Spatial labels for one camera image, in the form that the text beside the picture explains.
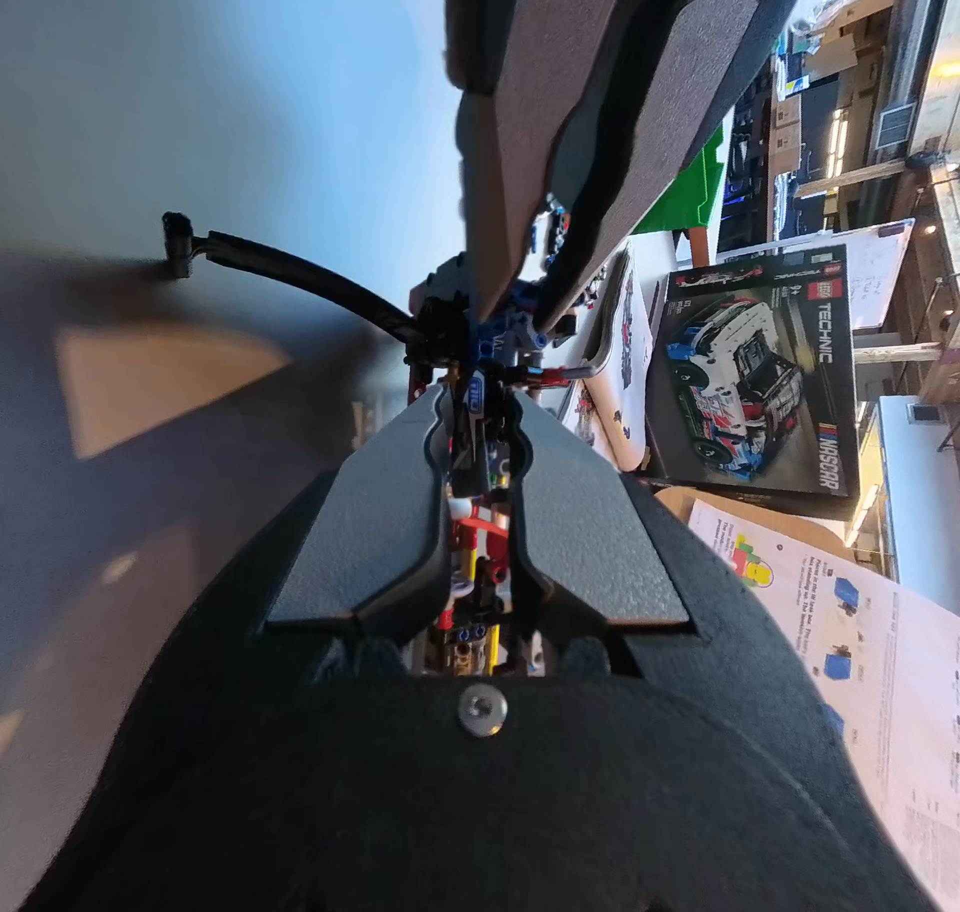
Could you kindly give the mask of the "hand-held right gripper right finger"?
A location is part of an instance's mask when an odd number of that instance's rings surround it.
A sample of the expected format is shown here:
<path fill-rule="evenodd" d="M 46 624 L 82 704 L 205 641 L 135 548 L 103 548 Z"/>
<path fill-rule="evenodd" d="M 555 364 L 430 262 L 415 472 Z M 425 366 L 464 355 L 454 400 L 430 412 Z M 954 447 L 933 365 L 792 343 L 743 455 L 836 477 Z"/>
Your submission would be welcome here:
<path fill-rule="evenodd" d="M 617 468 L 523 392 L 511 396 L 517 554 L 549 590 L 624 629 L 690 616 Z"/>

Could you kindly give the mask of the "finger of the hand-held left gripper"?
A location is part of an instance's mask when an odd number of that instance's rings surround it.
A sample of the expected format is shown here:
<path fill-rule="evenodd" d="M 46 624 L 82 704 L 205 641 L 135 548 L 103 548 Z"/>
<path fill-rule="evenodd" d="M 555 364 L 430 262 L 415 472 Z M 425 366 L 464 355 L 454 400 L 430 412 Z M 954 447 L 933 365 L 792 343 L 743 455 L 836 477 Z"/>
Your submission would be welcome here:
<path fill-rule="evenodd" d="M 540 332 L 556 323 L 684 168 L 760 4 L 665 1 L 668 29 L 654 27 L 649 6 L 624 32 L 598 110 L 590 168 L 534 313 Z"/>
<path fill-rule="evenodd" d="M 486 320 L 524 263 L 529 226 L 546 197 L 555 147 L 588 81 L 543 70 L 522 80 L 512 74 L 492 95 L 465 93 L 457 114 L 462 156 L 462 216 L 469 296 Z"/>

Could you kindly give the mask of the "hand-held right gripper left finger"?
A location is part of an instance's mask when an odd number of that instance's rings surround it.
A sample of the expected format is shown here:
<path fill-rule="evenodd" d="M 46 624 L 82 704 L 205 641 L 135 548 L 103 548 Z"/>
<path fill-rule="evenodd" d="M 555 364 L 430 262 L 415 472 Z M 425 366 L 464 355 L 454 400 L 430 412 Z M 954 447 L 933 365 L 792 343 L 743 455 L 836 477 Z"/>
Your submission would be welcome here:
<path fill-rule="evenodd" d="M 271 626 L 425 626 L 450 592 L 449 388 L 425 393 L 337 472 Z"/>

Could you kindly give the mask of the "toy car chassis model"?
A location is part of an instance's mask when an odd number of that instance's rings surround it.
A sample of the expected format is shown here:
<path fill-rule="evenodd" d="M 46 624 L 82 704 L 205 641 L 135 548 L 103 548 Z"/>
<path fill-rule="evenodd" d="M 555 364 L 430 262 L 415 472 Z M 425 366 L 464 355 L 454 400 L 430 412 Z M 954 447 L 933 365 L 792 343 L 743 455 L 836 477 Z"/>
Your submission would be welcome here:
<path fill-rule="evenodd" d="M 541 282 L 516 282 L 491 316 L 471 319 L 471 260 L 460 252 L 410 292 L 408 309 L 423 341 L 406 345 L 407 404 L 432 386 L 447 394 L 445 497 L 451 518 L 450 593 L 420 635 L 414 665 L 427 675 L 541 678 L 555 661 L 539 630 L 526 632 L 512 589 L 510 489 L 519 450 L 510 443 L 508 394 L 523 392 L 560 420 L 590 399 L 584 364 L 546 366 L 556 339 L 575 334 L 578 310 L 560 330 L 536 332 Z"/>

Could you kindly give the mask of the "black flexible toy rod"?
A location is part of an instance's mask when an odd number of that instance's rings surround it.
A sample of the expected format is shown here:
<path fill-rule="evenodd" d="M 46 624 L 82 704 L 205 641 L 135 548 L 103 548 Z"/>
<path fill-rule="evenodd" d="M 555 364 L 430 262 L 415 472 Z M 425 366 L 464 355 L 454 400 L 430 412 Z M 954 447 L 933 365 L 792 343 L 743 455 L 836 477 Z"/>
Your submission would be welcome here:
<path fill-rule="evenodd" d="M 194 234 L 186 215 L 166 212 L 161 219 L 165 267 L 170 277 L 188 279 L 193 263 L 204 258 L 231 270 L 282 283 L 323 298 L 406 345 L 425 344 L 426 334 L 414 318 L 380 295 L 325 267 L 270 246 L 211 231 Z"/>

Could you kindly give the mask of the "green plastic bin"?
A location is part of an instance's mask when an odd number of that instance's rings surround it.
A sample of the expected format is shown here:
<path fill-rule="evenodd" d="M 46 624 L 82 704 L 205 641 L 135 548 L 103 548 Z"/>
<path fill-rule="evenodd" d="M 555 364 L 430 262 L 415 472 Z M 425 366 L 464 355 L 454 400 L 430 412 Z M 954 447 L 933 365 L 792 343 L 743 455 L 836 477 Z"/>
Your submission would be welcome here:
<path fill-rule="evenodd" d="M 729 170 L 735 112 L 730 110 L 691 164 L 634 227 L 631 234 L 705 228 L 718 232 Z"/>

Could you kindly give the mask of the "pile of loose toy bricks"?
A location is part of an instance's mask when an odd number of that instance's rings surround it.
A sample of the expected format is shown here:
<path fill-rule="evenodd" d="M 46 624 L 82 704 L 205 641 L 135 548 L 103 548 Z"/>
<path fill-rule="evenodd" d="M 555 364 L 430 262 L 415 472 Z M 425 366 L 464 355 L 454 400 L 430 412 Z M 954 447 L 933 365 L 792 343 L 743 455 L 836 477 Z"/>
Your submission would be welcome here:
<path fill-rule="evenodd" d="M 559 256 L 570 228 L 570 215 L 560 200 L 547 193 L 543 209 L 537 214 L 530 229 L 527 261 L 524 266 L 528 280 L 545 278 Z M 596 270 L 572 303 L 572 308 L 592 310 L 599 301 L 608 276 L 608 265 Z"/>

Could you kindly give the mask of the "open instruction booklet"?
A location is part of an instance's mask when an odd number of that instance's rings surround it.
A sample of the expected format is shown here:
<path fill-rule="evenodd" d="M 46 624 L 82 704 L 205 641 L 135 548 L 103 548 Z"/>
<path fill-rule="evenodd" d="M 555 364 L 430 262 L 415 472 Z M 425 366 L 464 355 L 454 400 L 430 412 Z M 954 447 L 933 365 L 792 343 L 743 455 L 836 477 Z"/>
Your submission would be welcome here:
<path fill-rule="evenodd" d="M 630 247 L 607 268 L 606 290 L 576 380 L 559 406 L 560 423 L 622 472 L 642 467 L 647 451 L 646 389 L 653 336 Z"/>

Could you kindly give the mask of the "black toy set box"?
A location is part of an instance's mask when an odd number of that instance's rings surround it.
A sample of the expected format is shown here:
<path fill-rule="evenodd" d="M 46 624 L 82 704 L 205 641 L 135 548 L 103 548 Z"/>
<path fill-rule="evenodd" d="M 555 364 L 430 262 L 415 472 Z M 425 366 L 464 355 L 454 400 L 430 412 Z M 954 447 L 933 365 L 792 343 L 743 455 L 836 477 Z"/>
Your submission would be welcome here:
<path fill-rule="evenodd" d="M 647 476 L 840 519 L 860 495 L 847 248 L 678 270 L 647 374 Z"/>

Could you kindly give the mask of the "white board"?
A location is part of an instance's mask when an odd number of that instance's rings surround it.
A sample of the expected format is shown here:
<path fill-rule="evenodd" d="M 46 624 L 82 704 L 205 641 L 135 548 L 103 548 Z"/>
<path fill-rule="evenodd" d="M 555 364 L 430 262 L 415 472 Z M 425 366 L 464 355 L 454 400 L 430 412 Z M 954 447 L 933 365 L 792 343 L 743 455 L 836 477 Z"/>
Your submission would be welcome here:
<path fill-rule="evenodd" d="M 885 222 L 849 231 L 817 232 L 755 246 L 720 251 L 717 263 L 747 256 L 822 251 L 846 246 L 850 322 L 855 333 L 877 333 L 887 316 L 916 219 Z"/>

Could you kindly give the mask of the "printed instruction sheet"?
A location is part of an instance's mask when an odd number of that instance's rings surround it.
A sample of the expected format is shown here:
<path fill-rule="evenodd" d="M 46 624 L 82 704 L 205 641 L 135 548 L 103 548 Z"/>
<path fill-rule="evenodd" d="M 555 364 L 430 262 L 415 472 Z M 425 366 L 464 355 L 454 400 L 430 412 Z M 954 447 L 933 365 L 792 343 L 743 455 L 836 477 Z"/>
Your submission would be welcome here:
<path fill-rule="evenodd" d="M 958 910 L 958 617 L 700 500 L 688 523 L 791 641 L 888 835 L 940 908 Z"/>

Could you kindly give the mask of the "white background table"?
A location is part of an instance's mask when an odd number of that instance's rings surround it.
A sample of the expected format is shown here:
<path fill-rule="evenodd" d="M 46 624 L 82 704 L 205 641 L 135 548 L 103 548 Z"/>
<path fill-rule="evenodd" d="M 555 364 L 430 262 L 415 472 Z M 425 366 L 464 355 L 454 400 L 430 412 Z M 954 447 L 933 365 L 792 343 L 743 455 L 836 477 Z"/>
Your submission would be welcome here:
<path fill-rule="evenodd" d="M 958 409 L 882 396 L 877 421 L 891 574 L 958 614 Z"/>

